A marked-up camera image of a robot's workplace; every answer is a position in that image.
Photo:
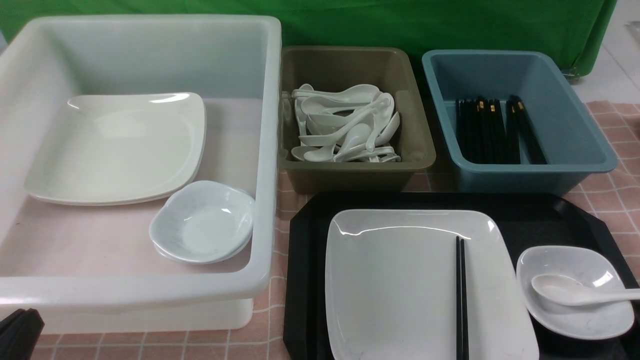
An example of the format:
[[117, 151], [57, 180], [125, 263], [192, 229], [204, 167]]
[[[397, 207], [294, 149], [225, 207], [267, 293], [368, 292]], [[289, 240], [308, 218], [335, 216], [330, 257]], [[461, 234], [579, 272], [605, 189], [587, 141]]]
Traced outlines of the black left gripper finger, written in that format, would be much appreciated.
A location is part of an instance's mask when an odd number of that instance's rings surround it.
[[0, 322], [0, 358], [29, 360], [45, 323], [36, 309], [18, 309]]

